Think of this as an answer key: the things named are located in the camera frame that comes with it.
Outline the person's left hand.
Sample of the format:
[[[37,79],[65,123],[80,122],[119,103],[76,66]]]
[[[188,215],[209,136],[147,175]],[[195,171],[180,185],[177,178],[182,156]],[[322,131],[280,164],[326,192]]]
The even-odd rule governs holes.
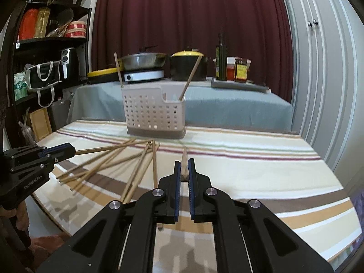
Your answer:
[[[24,251],[30,246],[29,226],[25,201],[13,210],[5,210],[1,206],[1,236],[17,251]]]

